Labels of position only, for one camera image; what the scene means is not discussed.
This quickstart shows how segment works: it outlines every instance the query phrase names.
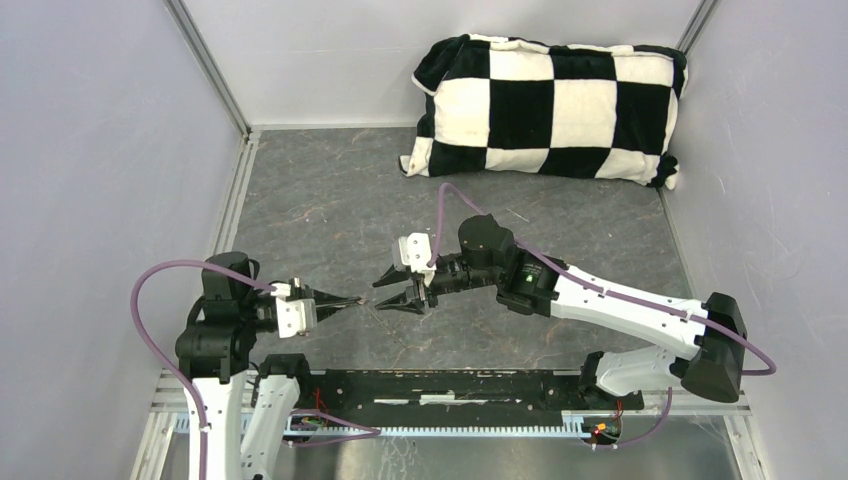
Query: purple cable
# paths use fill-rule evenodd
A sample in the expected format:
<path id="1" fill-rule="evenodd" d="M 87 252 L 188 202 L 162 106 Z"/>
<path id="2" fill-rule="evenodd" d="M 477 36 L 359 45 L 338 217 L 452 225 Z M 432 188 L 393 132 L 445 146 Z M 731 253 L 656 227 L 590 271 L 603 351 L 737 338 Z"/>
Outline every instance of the purple cable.
<path id="1" fill-rule="evenodd" d="M 628 445 L 633 445 L 634 443 L 639 443 L 643 440 L 647 440 L 651 435 L 659 432 L 662 429 L 663 425 L 665 425 L 665 421 L 668 420 L 668 413 L 671 411 L 671 387 L 668 387 L 668 392 L 666 393 L 666 395 L 667 397 L 665 401 L 665 408 L 663 408 L 663 411 L 660 414 L 660 418 L 659 420 L 657 420 L 657 423 L 655 423 L 650 430 L 643 433 L 642 435 L 639 435 L 636 438 L 631 438 L 630 440 L 627 440 L 625 442 L 619 442 L 614 445 L 596 445 L 595 448 L 599 450 L 615 450 L 621 447 L 626 447 Z"/>
<path id="2" fill-rule="evenodd" d="M 442 245 L 442 224 L 444 223 L 444 219 L 445 219 L 444 218 L 445 217 L 445 191 L 447 191 L 447 190 L 450 190 L 453 193 L 455 193 L 457 196 L 459 196 L 459 198 L 461 198 L 462 201 L 465 202 L 466 205 L 471 207 L 471 209 L 474 210 L 475 212 L 477 212 L 478 214 L 486 215 L 486 212 L 484 212 L 483 209 L 481 209 L 480 207 L 475 205 L 474 202 L 471 201 L 471 199 L 469 199 L 467 196 L 465 196 L 464 193 L 460 192 L 459 189 L 456 188 L 453 184 L 450 184 L 450 183 L 447 183 L 447 182 L 443 183 L 442 186 L 439 187 L 439 211 L 438 211 L 438 216 L 437 216 L 437 219 L 436 219 L 436 238 L 435 238 L 435 245 L 433 247 L 433 255 L 430 257 L 430 261 L 427 262 L 427 265 L 431 266 L 431 267 L 436 264 L 436 259 L 439 257 L 439 249 Z M 592 291 L 597 292 L 597 293 L 603 293 L 604 292 L 603 287 L 601 287 L 600 285 L 596 285 L 592 282 L 584 280 L 584 279 L 582 279 L 582 278 L 580 278 L 580 277 L 578 277 L 574 274 L 569 273 L 567 270 L 560 268 L 559 265 L 552 262 L 548 257 L 546 257 L 542 252 L 540 252 L 534 246 L 532 246 L 532 245 L 530 245 L 530 244 L 528 244 L 528 243 L 526 243 L 523 240 L 520 240 L 518 238 L 515 239 L 515 243 L 517 243 L 518 245 L 523 247 L 525 250 L 530 252 L 531 255 L 538 258 L 542 263 L 547 265 L 550 269 L 555 271 L 557 274 L 562 275 L 563 277 L 567 278 L 568 280 L 571 280 L 572 282 L 580 285 L 583 288 L 592 290 Z M 660 312 L 669 313 L 671 315 L 674 315 L 674 316 L 677 316 L 677 317 L 680 317 L 680 318 L 686 318 L 687 317 L 687 312 L 685 312 L 683 310 L 679 310 L 677 308 L 670 307 L 668 305 L 655 303 L 655 302 L 652 302 L 650 300 L 644 300 L 644 299 L 641 299 L 641 298 L 636 298 L 636 297 L 633 297 L 631 295 L 627 295 L 625 293 L 619 293 L 619 292 L 614 292 L 614 291 L 610 290 L 610 291 L 607 291 L 606 295 L 609 296 L 609 297 L 612 297 L 612 298 L 617 298 L 619 300 L 623 300 L 625 302 L 632 303 L 634 305 L 639 305 L 641 307 L 650 308 L 650 309 L 657 310 L 657 311 L 660 311 Z M 727 328 L 723 325 L 720 325 L 720 324 L 714 322 L 713 320 L 710 320 L 708 318 L 704 318 L 700 315 L 692 315 L 691 317 L 689 317 L 689 319 L 692 320 L 693 322 L 700 323 L 700 324 L 705 325 L 709 328 L 712 328 L 713 330 L 716 330 L 716 331 L 726 335 L 731 340 L 738 342 L 740 345 L 742 345 L 743 347 L 748 349 L 751 353 L 756 355 L 757 358 L 762 360 L 763 363 L 765 363 L 766 366 L 767 366 L 767 368 L 765 368 L 763 370 L 742 370 L 742 375 L 766 376 L 766 375 L 773 375 L 775 372 L 777 372 L 777 365 L 774 363 L 774 360 L 769 358 L 769 356 L 766 355 L 762 350 L 760 350 L 759 348 L 754 346 L 751 342 L 749 342 L 747 339 L 745 339 L 741 335 L 737 334 L 733 330 L 730 330 L 729 328 Z"/>
<path id="3" fill-rule="evenodd" d="M 246 277 L 240 273 L 236 273 L 232 270 L 224 268 L 220 265 L 215 265 L 212 263 L 201 262 L 199 260 L 171 260 L 170 262 L 160 263 L 154 267 L 151 267 L 146 272 L 142 273 L 138 280 L 136 280 L 135 285 L 133 286 L 132 294 L 130 295 L 130 313 L 133 317 L 133 324 L 135 324 L 135 329 L 138 330 L 138 334 L 141 336 L 141 339 L 144 340 L 147 348 L 153 352 L 153 355 L 162 362 L 165 367 L 174 374 L 175 377 L 183 384 L 185 389 L 191 395 L 192 400 L 194 400 L 194 408 L 197 410 L 197 417 L 199 422 L 200 431 L 200 468 L 198 469 L 200 480 L 206 480 L 206 457 L 208 455 L 208 439 L 206 438 L 206 432 L 202 429 L 207 427 L 209 424 L 206 421 L 206 409 L 203 405 L 203 398 L 200 396 L 200 392 L 197 391 L 197 388 L 191 383 L 183 373 L 162 353 L 162 350 L 156 346 L 156 343 L 150 338 L 150 334 L 147 333 L 147 329 L 144 328 L 144 323 L 141 321 L 141 314 L 138 311 L 138 295 L 141 292 L 141 287 L 144 285 L 144 282 L 147 281 L 148 278 L 152 277 L 156 272 L 161 272 L 162 270 L 166 270 L 174 267 L 197 267 L 203 268 L 206 270 L 212 270 L 214 272 L 218 272 L 220 274 L 226 275 L 230 278 L 238 280 L 242 283 L 246 283 L 254 288 L 259 288 L 261 290 L 265 290 L 268 292 L 274 291 L 274 287 L 268 285 L 267 283 L 258 282 L 250 277 Z"/>
<path id="4" fill-rule="evenodd" d="M 333 438 L 333 439 L 330 439 L 330 440 L 323 440 L 321 442 L 304 442 L 304 443 L 289 442 L 288 443 L 289 446 L 295 447 L 295 448 L 323 447 L 324 445 L 332 445 L 334 443 L 349 442 L 351 440 L 364 440 L 366 438 L 377 437 L 377 436 L 380 435 L 380 433 L 382 433 L 382 432 L 380 432 L 380 429 L 378 429 L 378 428 L 366 427 L 364 425 L 357 425 L 353 422 L 348 422 L 347 420 L 342 420 L 341 418 L 334 417 L 334 416 L 330 415 L 329 413 L 324 413 L 320 410 L 300 409 L 300 410 L 294 410 L 291 414 L 292 415 L 309 415 L 311 417 L 320 417 L 320 418 L 329 420 L 331 422 L 336 422 L 339 425 L 344 425 L 345 427 L 356 428 L 356 429 L 364 430 L 364 431 L 368 432 L 368 433 L 363 433 L 362 435 L 354 435 L 352 437 Z"/>

